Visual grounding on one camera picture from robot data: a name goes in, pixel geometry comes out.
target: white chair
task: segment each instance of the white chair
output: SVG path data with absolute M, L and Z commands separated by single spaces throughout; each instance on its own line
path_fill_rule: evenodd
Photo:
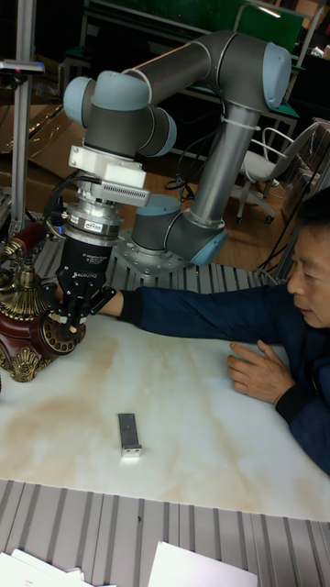
M 253 204 L 258 204 L 261 208 L 263 208 L 267 212 L 267 216 L 265 218 L 266 222 L 272 222 L 272 220 L 275 218 L 275 212 L 268 204 L 266 204 L 266 202 L 263 201 L 263 198 L 266 197 L 268 189 L 266 188 L 265 193 L 262 194 L 256 190 L 250 190 L 250 186 L 252 183 L 256 182 L 266 182 L 269 183 L 270 186 L 272 180 L 279 177 L 288 169 L 292 159 L 309 140 L 309 138 L 317 129 L 318 125 L 318 122 L 314 122 L 295 140 L 292 140 L 292 138 L 283 135 L 283 133 L 279 132 L 279 130 L 276 128 L 270 127 L 264 128 L 262 132 L 262 142 L 255 140 L 254 138 L 252 139 L 252 142 L 261 145 L 264 151 L 264 156 L 258 155 L 257 153 L 248 150 L 245 158 L 243 159 L 243 163 L 239 172 L 243 173 L 247 177 L 246 183 L 244 187 L 239 187 L 236 185 L 233 189 L 233 192 L 231 193 L 232 196 L 239 198 L 239 208 L 236 216 L 236 222 L 238 224 L 242 222 L 243 208 L 246 201 L 249 201 Z M 284 152 L 277 151 L 276 149 L 266 144 L 266 132 L 268 130 L 270 130 L 272 133 L 281 135 L 285 138 L 285 140 L 290 142 L 289 147 Z M 269 161 L 268 153 L 270 150 L 278 155 L 278 160 L 276 163 Z

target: jacket sleeve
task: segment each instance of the jacket sleeve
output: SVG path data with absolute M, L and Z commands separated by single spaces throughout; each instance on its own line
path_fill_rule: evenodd
M 222 338 L 281 343 L 274 308 L 281 300 L 277 287 L 259 287 L 225 293 L 194 292 L 141 287 L 124 292 L 122 320 L 171 337 Z M 132 316 L 132 307 L 138 316 Z
M 297 442 L 330 475 L 330 406 L 302 385 L 294 385 L 276 404 Z

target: marble table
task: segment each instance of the marble table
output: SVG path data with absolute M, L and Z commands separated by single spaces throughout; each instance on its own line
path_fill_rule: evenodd
M 329 520 L 330 479 L 271 405 L 235 392 L 229 343 L 87 326 L 34 382 L 2 371 L 1 478 Z M 121 459 L 118 413 L 136 415 L 139 459 Z

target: dark blue jacket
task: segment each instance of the dark blue jacket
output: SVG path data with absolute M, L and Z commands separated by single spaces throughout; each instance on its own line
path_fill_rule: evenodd
M 283 345 L 296 385 L 276 410 L 330 475 L 330 337 L 305 323 L 285 285 L 209 294 L 142 287 L 124 299 L 120 319 L 150 332 Z

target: white paper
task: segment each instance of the white paper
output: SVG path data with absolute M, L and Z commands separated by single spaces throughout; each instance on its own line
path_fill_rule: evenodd
M 2 571 L 1 571 L 1 556 L 0 556 L 0 585 L 1 587 L 3 587 L 3 583 L 2 583 L 2 579 L 3 579 L 3 575 L 2 575 Z M 72 569 L 72 570 L 68 570 L 68 571 L 64 571 L 61 569 L 57 569 L 56 567 L 53 567 L 52 565 L 49 565 L 48 562 L 44 562 L 43 560 L 37 559 L 36 557 L 33 557 L 32 555 L 28 554 L 27 552 L 23 552 L 23 550 L 18 550 L 15 549 L 12 556 L 12 559 L 19 561 L 19 563 L 23 563 L 26 566 L 26 575 L 27 577 L 30 576 L 30 570 L 29 568 L 32 568 L 32 578 L 33 578 L 33 570 L 36 571 L 40 571 L 49 575 L 52 579 L 56 579 L 58 581 L 60 581 L 59 585 L 63 585 L 66 584 L 68 585 L 68 583 L 70 585 L 76 585 L 76 587 L 83 587 L 84 585 L 89 587 L 89 583 L 86 583 L 83 579 L 83 572 L 80 569 Z M 107 585 L 105 587 L 116 587 L 115 585 Z
M 52 565 L 49 565 L 48 562 L 44 562 L 43 560 L 36 559 L 32 555 L 28 554 L 27 552 L 23 552 L 23 550 L 18 550 L 17 548 L 14 550 L 12 557 L 17 560 L 21 560 L 25 564 L 29 565 L 30 567 L 34 567 L 35 569 L 41 570 L 42 572 L 51 575 L 55 579 L 60 579 L 61 581 L 80 581 L 80 575 L 77 578 L 76 572 L 73 573 L 66 573 L 64 570 L 57 569 Z
M 67 581 L 55 578 L 3 552 L 0 554 L 0 584 L 1 587 L 68 587 Z
M 148 587 L 258 587 L 246 570 L 160 542 Z

